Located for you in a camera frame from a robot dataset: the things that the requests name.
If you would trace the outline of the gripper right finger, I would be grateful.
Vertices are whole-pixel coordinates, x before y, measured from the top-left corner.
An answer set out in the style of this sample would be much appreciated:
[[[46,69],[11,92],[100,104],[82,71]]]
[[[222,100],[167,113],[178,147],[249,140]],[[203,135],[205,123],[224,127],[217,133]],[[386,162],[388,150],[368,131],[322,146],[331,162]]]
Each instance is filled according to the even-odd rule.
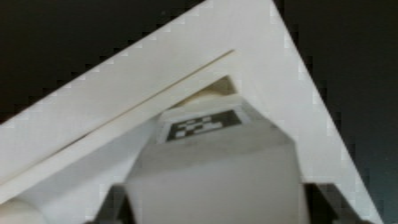
[[[359,216],[333,183],[306,183],[304,190],[311,224],[375,224]]]

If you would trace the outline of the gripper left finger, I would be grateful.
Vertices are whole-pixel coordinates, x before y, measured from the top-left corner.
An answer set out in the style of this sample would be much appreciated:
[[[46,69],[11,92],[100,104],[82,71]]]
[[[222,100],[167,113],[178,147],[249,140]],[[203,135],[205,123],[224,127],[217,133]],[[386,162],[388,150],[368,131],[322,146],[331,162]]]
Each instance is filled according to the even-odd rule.
[[[132,224],[132,208],[121,185],[110,187],[94,220],[86,224]]]

